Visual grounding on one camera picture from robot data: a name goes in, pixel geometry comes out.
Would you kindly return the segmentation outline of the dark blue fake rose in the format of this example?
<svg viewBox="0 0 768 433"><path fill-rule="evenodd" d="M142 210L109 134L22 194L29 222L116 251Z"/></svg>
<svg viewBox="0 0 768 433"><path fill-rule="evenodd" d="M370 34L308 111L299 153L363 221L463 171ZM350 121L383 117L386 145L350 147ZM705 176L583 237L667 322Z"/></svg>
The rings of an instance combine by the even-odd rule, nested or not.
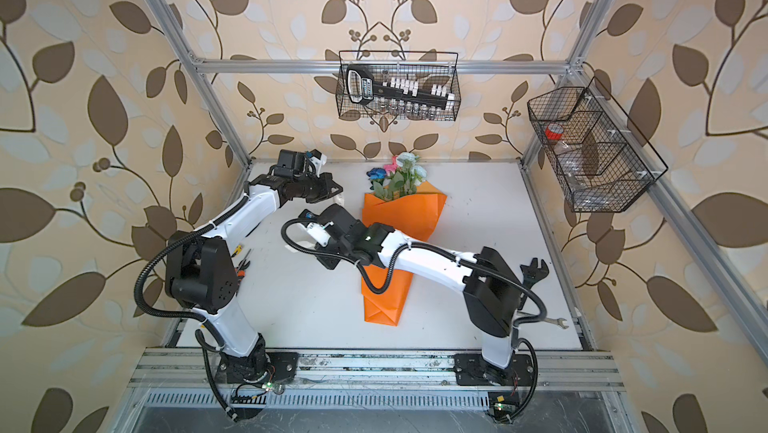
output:
<svg viewBox="0 0 768 433"><path fill-rule="evenodd" d="M384 181L387 179L387 172L384 168L376 167L366 172L368 180L370 182L370 190L372 194L384 200L386 198L386 189L384 187Z"/></svg>

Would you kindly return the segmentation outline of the dark pink fake rose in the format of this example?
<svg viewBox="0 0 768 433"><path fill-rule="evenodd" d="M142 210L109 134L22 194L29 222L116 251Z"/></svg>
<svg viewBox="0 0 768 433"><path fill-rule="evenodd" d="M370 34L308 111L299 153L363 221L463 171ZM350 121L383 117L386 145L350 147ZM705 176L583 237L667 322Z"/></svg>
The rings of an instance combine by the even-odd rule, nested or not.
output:
<svg viewBox="0 0 768 433"><path fill-rule="evenodd" d="M384 170L387 176L394 175L397 172L398 168L399 168L399 164L396 156L393 156L390 163L384 166Z"/></svg>

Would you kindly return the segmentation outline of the orange wrapping paper sheet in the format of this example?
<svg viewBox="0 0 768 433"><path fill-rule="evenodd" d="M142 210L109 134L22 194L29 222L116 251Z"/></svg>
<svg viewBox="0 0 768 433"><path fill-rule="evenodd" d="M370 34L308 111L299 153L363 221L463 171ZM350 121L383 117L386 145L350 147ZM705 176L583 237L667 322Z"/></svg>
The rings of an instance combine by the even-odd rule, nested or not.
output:
<svg viewBox="0 0 768 433"><path fill-rule="evenodd" d="M368 193L364 197L362 221L366 226L380 223L397 230L394 246L403 244L402 236L426 242L434 233L447 196L429 182L417 187L416 193L385 201ZM400 268L393 270L388 289L375 294L361 285L364 320L387 326L397 326L410 290L413 274Z"/></svg>

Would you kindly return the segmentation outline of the pale blue fake flower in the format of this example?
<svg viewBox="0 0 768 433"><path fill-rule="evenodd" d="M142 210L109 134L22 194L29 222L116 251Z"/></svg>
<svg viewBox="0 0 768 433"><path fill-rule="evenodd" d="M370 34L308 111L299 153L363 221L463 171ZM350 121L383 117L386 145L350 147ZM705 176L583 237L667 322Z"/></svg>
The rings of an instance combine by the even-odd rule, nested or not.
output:
<svg viewBox="0 0 768 433"><path fill-rule="evenodd" d="M411 152L403 152L395 157L395 183L401 196L415 194L418 187L427 180L427 172L419 164L419 159L418 155Z"/></svg>

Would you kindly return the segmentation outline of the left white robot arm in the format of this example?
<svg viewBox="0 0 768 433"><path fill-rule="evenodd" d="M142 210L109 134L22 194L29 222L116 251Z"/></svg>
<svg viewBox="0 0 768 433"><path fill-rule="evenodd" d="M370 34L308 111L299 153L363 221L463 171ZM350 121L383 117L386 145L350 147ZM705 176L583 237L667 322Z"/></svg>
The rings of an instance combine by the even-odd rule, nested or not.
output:
<svg viewBox="0 0 768 433"><path fill-rule="evenodd" d="M265 174L243 184L239 199L204 226L178 231L137 278L134 300L140 311L159 318L195 320L213 338L202 348L218 353L228 365L237 365L256 377L269 370L265 341L246 319L236 295L240 277L232 251L269 215L299 198L317 203L341 193L330 173L321 171L327 157L314 149L281 150L277 163ZM166 263L166 294L181 309L165 311L150 305L144 283L157 264Z"/></svg>

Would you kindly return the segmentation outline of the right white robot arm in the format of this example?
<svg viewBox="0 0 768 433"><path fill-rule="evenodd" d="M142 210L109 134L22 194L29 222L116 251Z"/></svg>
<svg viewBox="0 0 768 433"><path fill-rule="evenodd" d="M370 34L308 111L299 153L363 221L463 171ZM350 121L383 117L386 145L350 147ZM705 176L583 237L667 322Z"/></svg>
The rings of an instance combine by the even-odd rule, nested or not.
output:
<svg viewBox="0 0 768 433"><path fill-rule="evenodd" d="M460 293L471 323L483 335L482 359L493 369L510 368L521 345L534 354L520 329L544 321L547 307L493 248L478 253L449 250L390 225L366 226L336 204L319 214L303 211L286 221L280 234L288 246L315 257L328 270L342 262L354 266L376 295L388 291L397 270Z"/></svg>

